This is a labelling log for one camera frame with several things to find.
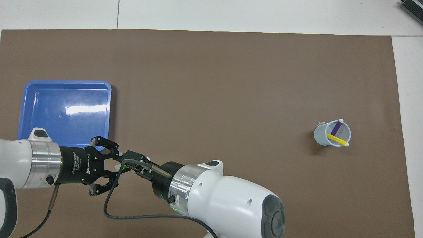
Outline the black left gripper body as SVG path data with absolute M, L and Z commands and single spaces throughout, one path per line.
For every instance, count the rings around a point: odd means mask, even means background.
M 92 184 L 105 177 L 104 161 L 94 147 L 62 147 L 61 183 Z

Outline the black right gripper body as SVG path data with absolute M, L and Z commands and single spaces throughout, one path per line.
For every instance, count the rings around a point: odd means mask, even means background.
M 181 164 L 170 161 L 160 165 L 160 168 L 170 173 L 171 177 L 165 178 L 163 175 L 153 172 L 153 193 L 159 199 L 168 202 L 168 191 L 170 183 L 173 179 L 173 176 L 180 170 Z

